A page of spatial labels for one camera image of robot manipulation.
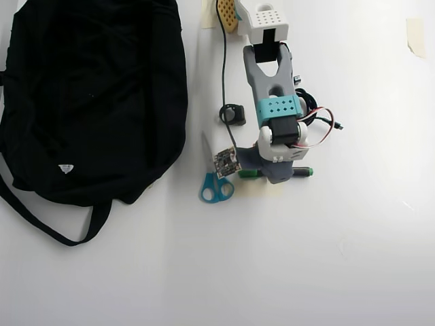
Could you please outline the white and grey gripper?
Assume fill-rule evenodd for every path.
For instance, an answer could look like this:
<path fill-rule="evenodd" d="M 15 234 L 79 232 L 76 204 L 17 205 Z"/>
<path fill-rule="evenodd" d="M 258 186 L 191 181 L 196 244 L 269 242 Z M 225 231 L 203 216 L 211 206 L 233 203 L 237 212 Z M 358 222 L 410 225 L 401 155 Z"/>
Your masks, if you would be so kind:
<path fill-rule="evenodd" d="M 308 148 L 273 145 L 273 133 L 269 126 L 263 126 L 253 147 L 237 148 L 237 160 L 243 170 L 260 171 L 272 184 L 288 181 L 294 176 L 293 163 L 303 159 Z"/>

